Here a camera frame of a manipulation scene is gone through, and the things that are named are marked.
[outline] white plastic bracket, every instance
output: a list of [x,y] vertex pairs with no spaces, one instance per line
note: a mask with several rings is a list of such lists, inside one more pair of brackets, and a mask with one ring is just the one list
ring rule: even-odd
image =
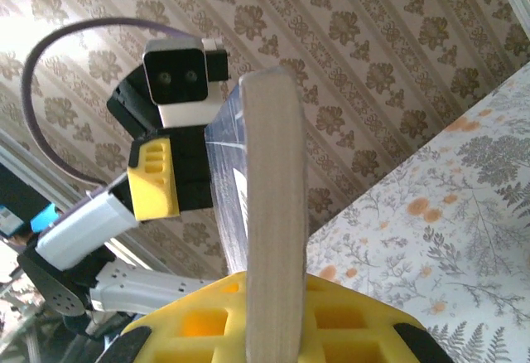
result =
[[92,306],[97,311],[135,312],[146,315],[213,283],[154,272],[116,259],[106,264],[90,289]]

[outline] yellow plastic piece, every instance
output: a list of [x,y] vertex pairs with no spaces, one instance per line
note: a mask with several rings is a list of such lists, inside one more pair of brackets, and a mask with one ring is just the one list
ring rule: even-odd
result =
[[[223,278],[133,322],[152,334],[135,363],[245,363],[245,272]],[[413,317],[308,275],[298,363],[415,363],[393,325]]]
[[127,175],[137,220],[180,214],[169,138],[144,143],[138,152],[137,167],[128,167]]

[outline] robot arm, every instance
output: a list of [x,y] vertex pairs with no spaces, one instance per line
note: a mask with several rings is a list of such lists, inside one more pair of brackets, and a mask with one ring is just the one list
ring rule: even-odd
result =
[[[104,246],[141,221],[212,206],[204,128],[223,103],[228,54],[217,40],[151,41],[143,72],[149,100],[115,93],[108,102],[135,138],[128,171],[88,194],[19,256],[46,302],[65,316],[87,309],[146,314],[210,283],[127,265]],[[148,147],[160,141],[163,155]]]

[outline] patterned wallpaper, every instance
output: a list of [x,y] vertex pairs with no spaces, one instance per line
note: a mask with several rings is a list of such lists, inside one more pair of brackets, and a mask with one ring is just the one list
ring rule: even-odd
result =
[[[530,56],[507,0],[0,0],[0,119],[36,156],[18,93],[25,56],[61,25],[111,15],[222,36],[234,78],[278,63],[292,69],[307,117],[312,230]],[[45,54],[33,80],[34,105],[69,164],[105,180],[125,168],[130,138],[105,102],[153,37],[162,35],[101,28]],[[223,86],[226,94],[234,82]],[[212,211],[133,233],[176,272],[217,277],[223,270]]]

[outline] floral tablecloth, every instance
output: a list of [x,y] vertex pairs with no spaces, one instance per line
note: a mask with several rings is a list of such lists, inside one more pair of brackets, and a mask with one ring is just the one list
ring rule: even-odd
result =
[[316,232],[308,268],[456,362],[530,363],[530,64]]

